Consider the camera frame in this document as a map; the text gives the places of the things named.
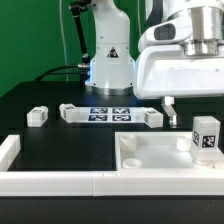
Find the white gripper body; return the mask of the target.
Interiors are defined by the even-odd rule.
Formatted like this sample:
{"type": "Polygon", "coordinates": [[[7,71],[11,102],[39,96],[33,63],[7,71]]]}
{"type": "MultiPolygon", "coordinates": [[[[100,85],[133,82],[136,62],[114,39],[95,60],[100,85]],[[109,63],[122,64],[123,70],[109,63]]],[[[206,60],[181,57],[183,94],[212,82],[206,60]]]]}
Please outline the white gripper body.
{"type": "Polygon", "coordinates": [[[141,36],[134,76],[139,99],[224,95],[224,41],[192,41],[188,22],[168,21],[141,36]]]}

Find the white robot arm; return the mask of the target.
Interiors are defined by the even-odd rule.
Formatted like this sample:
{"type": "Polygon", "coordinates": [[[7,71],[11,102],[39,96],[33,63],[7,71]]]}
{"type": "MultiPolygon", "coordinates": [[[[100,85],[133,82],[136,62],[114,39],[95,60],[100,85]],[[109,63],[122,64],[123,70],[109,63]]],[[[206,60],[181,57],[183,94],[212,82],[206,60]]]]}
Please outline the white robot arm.
{"type": "Polygon", "coordinates": [[[162,99],[224,95],[224,0],[142,0],[146,29],[134,37],[114,0],[92,0],[96,53],[88,90],[162,99]]]}

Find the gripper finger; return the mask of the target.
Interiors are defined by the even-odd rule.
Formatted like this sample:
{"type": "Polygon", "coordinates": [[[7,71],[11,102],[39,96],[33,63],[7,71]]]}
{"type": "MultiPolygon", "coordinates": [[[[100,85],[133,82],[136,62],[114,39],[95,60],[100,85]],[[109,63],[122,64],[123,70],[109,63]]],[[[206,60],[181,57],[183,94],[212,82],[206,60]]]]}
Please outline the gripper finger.
{"type": "Polygon", "coordinates": [[[165,96],[162,98],[162,107],[169,117],[169,125],[172,128],[177,126],[177,113],[173,108],[175,99],[172,96],[165,96]]]}

